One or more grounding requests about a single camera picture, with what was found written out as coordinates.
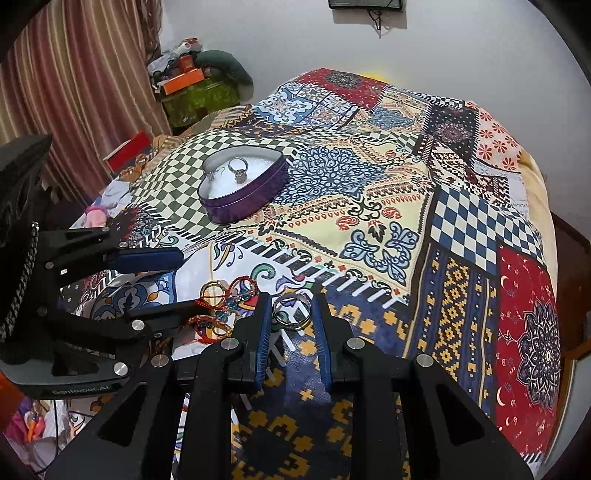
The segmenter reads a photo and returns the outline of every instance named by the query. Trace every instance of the green and white checkered pattern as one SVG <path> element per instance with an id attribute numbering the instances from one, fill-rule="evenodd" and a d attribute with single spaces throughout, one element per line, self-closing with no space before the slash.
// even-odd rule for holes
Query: green and white checkered pattern
<path id="1" fill-rule="evenodd" d="M 143 203 L 192 241 L 224 229 L 211 223 L 199 201 L 197 188 L 204 172 L 203 161 L 228 147 L 254 145 L 280 150 L 294 157 L 302 144 L 280 137 L 248 138 L 236 131 L 216 129 L 189 139 L 164 158 L 134 191 L 134 204 Z"/>

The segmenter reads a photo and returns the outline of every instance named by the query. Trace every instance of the stuffed toy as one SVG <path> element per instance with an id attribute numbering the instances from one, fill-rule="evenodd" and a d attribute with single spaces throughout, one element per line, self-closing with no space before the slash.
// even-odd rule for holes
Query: stuffed toy
<path id="1" fill-rule="evenodd" d="M 85 213 L 84 228 L 97 228 L 107 224 L 107 209 L 104 205 L 90 205 Z"/>

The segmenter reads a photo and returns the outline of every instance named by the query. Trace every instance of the striped curtain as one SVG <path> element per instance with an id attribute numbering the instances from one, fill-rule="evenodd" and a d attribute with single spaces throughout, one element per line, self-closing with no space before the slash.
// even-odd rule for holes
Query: striped curtain
<path id="1" fill-rule="evenodd" d="M 0 145 L 52 133 L 44 180 L 88 205 L 110 180 L 102 158 L 170 133 L 145 58 L 135 0 L 52 0 L 0 64 Z"/>

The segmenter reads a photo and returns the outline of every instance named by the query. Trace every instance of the bed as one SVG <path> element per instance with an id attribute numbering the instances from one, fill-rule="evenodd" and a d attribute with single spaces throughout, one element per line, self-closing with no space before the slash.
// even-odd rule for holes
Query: bed
<path id="1" fill-rule="evenodd" d="M 112 223 L 132 246 L 177 245 L 185 264 L 102 272 L 64 290 L 69 310 L 99 320 L 129 298 L 192 299 L 240 275 L 272 296 L 320 287 L 356 335 L 387 353 L 431 354 L 536 473 L 560 375 L 556 245 L 541 173 L 491 114 L 319 69 L 189 133 Z M 252 217 L 214 225 L 196 194 L 200 166 L 234 145 L 282 151 L 290 181 Z M 233 478 L 346 478 L 351 399 L 326 394 L 310 327 L 276 340 L 285 354 L 271 355 L 263 391 L 233 406 Z M 203 348 L 191 330 L 173 357 Z M 69 401 L 71 436 L 107 400 Z M 182 437 L 181 422 L 179 448 Z"/>

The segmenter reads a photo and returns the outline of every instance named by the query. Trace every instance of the orange box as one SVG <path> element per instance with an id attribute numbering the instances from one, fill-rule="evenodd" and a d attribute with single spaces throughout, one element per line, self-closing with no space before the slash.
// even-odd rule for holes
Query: orange box
<path id="1" fill-rule="evenodd" d="M 166 95 L 170 95 L 171 93 L 174 93 L 180 90 L 181 88 L 188 87 L 189 85 L 201 82 L 202 80 L 205 80 L 202 70 L 194 69 L 190 70 L 187 73 L 183 73 L 178 77 L 170 79 L 169 81 L 163 84 L 163 87 Z"/>

